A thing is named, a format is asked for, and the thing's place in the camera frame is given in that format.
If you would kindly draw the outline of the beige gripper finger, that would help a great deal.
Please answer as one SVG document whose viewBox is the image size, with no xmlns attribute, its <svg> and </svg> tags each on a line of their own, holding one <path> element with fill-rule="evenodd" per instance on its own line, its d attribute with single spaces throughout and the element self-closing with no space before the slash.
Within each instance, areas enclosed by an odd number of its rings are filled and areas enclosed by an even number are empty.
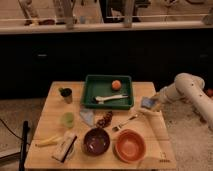
<svg viewBox="0 0 213 171">
<path fill-rule="evenodd" d="M 159 112 L 162 107 L 162 104 L 159 100 L 159 94 L 155 94 L 154 96 L 151 97 L 151 99 L 154 101 L 154 104 L 151 107 L 151 110 L 154 112 Z"/>
</svg>

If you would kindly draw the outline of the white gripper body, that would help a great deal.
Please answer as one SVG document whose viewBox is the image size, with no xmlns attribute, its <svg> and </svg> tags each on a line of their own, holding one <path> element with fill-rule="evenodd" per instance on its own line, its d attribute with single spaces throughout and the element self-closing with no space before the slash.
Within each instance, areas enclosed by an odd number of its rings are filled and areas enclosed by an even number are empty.
<svg viewBox="0 0 213 171">
<path fill-rule="evenodd" d="M 174 86 L 163 87 L 158 92 L 158 100 L 161 103 L 172 103 L 176 100 L 176 88 Z"/>
</svg>

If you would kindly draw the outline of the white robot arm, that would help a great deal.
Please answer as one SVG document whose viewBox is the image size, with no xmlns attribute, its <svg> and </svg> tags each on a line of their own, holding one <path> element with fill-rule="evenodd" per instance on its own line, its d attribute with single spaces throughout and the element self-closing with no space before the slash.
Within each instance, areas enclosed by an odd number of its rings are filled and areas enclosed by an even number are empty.
<svg viewBox="0 0 213 171">
<path fill-rule="evenodd" d="M 204 93 L 204 87 L 205 81 L 201 77 L 180 73 L 175 76 L 172 84 L 163 87 L 153 96 L 153 99 L 160 103 L 172 103 L 181 98 L 187 98 L 213 131 L 213 100 Z"/>
</svg>

